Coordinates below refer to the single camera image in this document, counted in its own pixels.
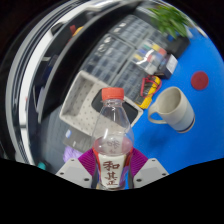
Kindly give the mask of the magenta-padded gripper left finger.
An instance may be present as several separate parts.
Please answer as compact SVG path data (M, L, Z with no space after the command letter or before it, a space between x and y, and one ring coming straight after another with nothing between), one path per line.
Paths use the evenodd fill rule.
M78 159L70 158L56 175L81 187L95 189L98 173L93 150L88 150Z

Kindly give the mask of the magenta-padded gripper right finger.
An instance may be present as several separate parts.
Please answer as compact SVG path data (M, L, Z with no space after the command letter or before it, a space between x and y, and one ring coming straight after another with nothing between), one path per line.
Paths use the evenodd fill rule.
M142 152L133 149L128 173L128 187L136 189L155 182L169 173L156 158L148 159Z

